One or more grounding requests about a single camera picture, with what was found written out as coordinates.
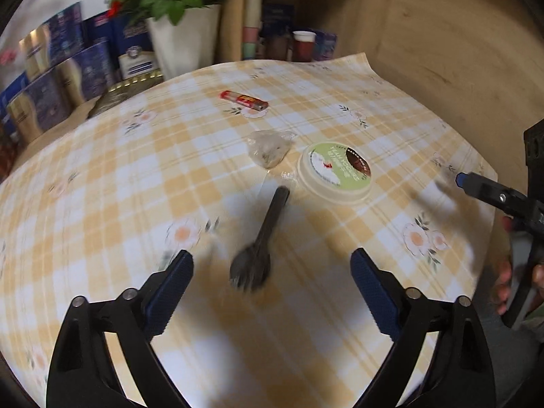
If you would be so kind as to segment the person right hand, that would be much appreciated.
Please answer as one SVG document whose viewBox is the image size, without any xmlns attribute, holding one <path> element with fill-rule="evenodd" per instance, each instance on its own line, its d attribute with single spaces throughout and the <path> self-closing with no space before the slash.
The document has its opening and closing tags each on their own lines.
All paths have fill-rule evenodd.
<svg viewBox="0 0 544 408">
<path fill-rule="evenodd" d="M 510 256 L 504 258 L 497 264 L 497 279 L 491 292 L 491 301 L 496 307 L 499 315 L 506 312 L 506 303 L 511 294 L 510 281 L 512 277 L 512 265 Z M 534 311 L 543 304 L 543 265 L 537 265 L 532 274 L 533 286 L 538 290 L 538 294 L 533 299 L 529 311 Z"/>
</svg>

